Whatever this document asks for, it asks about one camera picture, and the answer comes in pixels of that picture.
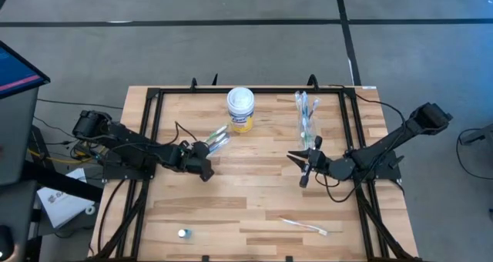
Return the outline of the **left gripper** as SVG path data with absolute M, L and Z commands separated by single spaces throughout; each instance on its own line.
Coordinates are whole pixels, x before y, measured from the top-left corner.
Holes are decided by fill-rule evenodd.
M 208 143 L 204 143 L 208 153 L 205 157 L 199 157 L 193 153 L 193 143 L 188 143 L 183 140 L 179 144 L 181 150 L 181 160 L 179 170 L 184 173 L 196 174 L 203 182 L 207 182 L 213 175 L 212 162 L 216 161 L 216 157 L 211 152 L 211 147 Z

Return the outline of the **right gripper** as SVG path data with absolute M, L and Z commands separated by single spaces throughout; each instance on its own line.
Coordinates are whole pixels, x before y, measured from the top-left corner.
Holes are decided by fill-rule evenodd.
M 309 182 L 310 173 L 314 171 L 315 173 L 320 174 L 328 174 L 328 164 L 329 159 L 324 155 L 324 153 L 320 150 L 323 139 L 321 136 L 316 136 L 314 140 L 314 148 L 306 149 L 306 150 L 295 150 L 289 151 L 290 155 L 287 155 L 287 158 L 294 162 L 301 170 L 302 176 L 300 178 L 300 187 L 306 188 Z M 295 156 L 299 156 L 301 158 L 307 158 L 307 161 L 300 160 Z

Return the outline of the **blue toothbrush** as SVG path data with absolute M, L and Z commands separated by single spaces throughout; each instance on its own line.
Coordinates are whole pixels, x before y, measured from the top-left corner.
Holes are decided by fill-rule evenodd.
M 229 133 L 221 133 L 217 137 L 213 139 L 213 141 L 209 144 L 210 154 L 215 153 L 221 147 L 225 146 L 230 141 Z

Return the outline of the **green toothbrush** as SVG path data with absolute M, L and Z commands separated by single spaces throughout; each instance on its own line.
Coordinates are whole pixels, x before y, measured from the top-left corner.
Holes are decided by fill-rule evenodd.
M 207 138 L 206 143 L 211 144 L 215 139 L 222 136 L 228 129 L 228 125 L 221 126 L 218 130 L 212 132 Z
M 300 138 L 302 149 L 313 148 L 316 135 L 317 132 L 314 121 L 307 116 L 302 116 L 300 120 Z

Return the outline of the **purple toothbrush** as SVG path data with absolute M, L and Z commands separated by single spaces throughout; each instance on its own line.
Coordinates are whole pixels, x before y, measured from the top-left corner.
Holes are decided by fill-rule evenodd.
M 318 98 L 316 98 L 313 101 L 313 105 L 311 106 L 309 113 L 308 113 L 308 117 L 307 117 L 307 128 L 308 128 L 309 134 L 312 136 L 316 136 L 314 113 L 317 110 L 317 107 L 319 106 L 319 104 L 320 104 L 320 100 Z

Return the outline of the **teal toothbrush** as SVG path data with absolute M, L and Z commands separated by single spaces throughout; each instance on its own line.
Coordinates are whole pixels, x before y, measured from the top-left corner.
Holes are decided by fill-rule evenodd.
M 307 124 L 309 121 L 309 114 L 308 114 L 308 98 L 307 94 L 305 91 L 301 93 L 301 117 L 302 117 L 302 126 L 304 128 L 304 135 L 307 134 Z

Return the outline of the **clear acrylic organizer box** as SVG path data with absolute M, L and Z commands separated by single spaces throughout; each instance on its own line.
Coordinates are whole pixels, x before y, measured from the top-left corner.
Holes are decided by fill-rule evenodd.
M 313 148 L 308 148 L 308 149 L 316 149 L 316 148 L 319 148 L 319 146 L 317 145 L 317 142 L 316 142 L 316 138 L 318 136 L 318 132 L 317 132 L 317 135 L 315 136 L 315 140 L 314 140 L 314 147 Z M 298 138 L 298 142 L 299 142 L 299 148 L 301 150 L 304 150 L 302 149 L 302 146 L 301 146 L 301 138 L 300 138 L 300 129 L 299 127 L 297 126 L 297 138 Z

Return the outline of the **Lysol wipes canister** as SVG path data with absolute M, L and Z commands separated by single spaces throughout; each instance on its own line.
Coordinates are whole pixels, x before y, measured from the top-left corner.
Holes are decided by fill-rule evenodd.
M 245 133 L 253 128 L 254 94 L 245 87 L 231 89 L 226 98 L 231 126 L 235 132 Z

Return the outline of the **black stand leg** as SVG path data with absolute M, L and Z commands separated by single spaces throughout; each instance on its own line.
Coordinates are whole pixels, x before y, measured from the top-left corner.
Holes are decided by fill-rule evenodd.
M 100 202 L 103 193 L 102 188 L 71 178 L 54 170 L 49 170 L 29 161 L 24 162 L 22 180 L 35 180 L 40 186 L 96 203 Z

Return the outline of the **white paper booklet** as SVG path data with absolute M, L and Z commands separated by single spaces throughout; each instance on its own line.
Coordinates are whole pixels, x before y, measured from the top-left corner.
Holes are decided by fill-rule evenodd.
M 55 229 L 65 225 L 79 214 L 86 213 L 86 207 L 96 207 L 94 201 L 68 195 L 62 191 L 47 187 L 37 190 L 37 194 L 41 200 L 42 209 Z

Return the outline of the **grey stand leg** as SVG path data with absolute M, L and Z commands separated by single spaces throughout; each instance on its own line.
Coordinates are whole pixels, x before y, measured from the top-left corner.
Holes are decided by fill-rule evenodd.
M 493 123 L 480 129 L 472 129 L 467 136 L 459 136 L 461 145 L 470 145 L 479 140 L 485 140 L 493 148 Z

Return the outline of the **grey cabinet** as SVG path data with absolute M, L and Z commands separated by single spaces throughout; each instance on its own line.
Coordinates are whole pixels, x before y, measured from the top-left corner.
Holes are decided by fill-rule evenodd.
M 21 179 L 38 89 L 0 99 L 0 186 Z

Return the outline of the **blue monitor screen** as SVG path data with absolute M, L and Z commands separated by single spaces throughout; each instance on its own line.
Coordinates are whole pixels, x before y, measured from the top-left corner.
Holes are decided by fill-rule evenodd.
M 44 72 L 0 40 L 0 99 L 50 82 Z

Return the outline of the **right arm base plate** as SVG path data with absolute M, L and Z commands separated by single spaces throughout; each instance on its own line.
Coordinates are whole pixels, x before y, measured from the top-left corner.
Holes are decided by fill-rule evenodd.
M 369 149 L 357 149 L 348 152 L 345 156 L 353 160 L 356 175 L 366 180 L 399 180 L 401 178 L 399 162 L 404 157 L 396 156 L 393 150 L 383 154 Z

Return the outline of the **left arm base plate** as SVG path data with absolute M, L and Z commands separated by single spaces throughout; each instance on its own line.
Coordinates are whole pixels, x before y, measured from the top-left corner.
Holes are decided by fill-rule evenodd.
M 111 152 L 100 164 L 105 180 L 149 180 L 156 170 L 156 158 L 140 152 Z

